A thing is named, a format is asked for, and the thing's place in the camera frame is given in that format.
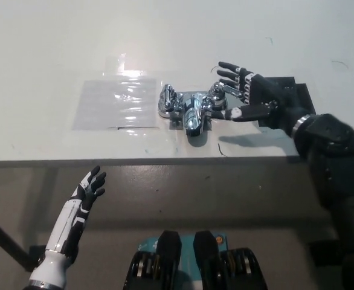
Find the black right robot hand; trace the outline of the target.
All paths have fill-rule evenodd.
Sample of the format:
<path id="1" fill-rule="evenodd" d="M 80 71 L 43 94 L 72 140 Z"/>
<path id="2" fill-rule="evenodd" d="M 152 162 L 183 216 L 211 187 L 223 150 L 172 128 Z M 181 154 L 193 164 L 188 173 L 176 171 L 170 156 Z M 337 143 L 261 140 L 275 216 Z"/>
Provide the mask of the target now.
<path id="1" fill-rule="evenodd" d="M 240 66 L 218 63 L 220 82 L 242 93 L 243 106 L 215 111 L 212 117 L 235 122 L 260 121 L 271 129 L 281 129 L 288 136 L 299 119 L 309 112 L 294 102 L 290 92 L 260 74 Z"/>

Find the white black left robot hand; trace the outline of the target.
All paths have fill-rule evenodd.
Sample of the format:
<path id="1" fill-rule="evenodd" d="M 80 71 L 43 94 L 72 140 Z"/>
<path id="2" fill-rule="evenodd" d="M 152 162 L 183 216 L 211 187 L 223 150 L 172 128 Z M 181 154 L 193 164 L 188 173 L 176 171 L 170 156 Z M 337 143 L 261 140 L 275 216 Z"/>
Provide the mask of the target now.
<path id="1" fill-rule="evenodd" d="M 79 182 L 71 197 L 64 203 L 54 224 L 46 250 L 73 258 L 85 229 L 91 208 L 97 198 L 104 194 L 106 173 L 100 166 L 90 170 Z"/>

